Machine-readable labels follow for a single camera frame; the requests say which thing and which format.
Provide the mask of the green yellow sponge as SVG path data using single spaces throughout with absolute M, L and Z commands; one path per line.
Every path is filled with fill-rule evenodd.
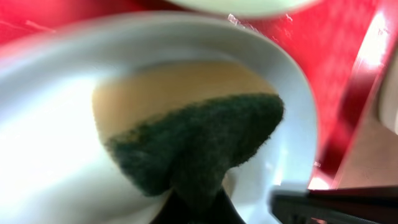
M 201 215 L 227 171 L 270 138 L 283 120 L 284 102 L 238 63 L 187 61 L 99 84 L 92 110 L 104 148 L 144 195 L 173 190 Z

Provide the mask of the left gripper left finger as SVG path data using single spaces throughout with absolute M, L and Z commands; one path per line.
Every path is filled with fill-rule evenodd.
M 189 206 L 171 191 L 160 212 L 149 222 L 150 224 L 190 224 L 199 221 Z

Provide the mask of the light blue plate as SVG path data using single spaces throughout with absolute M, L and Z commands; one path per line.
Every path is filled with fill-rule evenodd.
M 167 196 L 143 196 L 118 171 L 99 142 L 91 92 L 140 68 L 195 59 L 242 63 L 284 101 L 270 140 L 227 176 L 246 223 L 275 223 L 272 190 L 305 192 L 317 151 L 317 109 L 303 71 L 256 31 L 155 11 L 104 17 L 1 49 L 1 222 L 151 222 Z

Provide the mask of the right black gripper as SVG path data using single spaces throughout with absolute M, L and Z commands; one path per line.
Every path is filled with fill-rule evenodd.
M 271 212 L 283 224 L 397 224 L 397 187 L 276 190 Z

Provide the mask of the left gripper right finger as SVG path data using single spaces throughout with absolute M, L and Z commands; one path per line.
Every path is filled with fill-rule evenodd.
M 224 189 L 217 193 L 212 206 L 203 214 L 202 220 L 208 224 L 246 224 Z

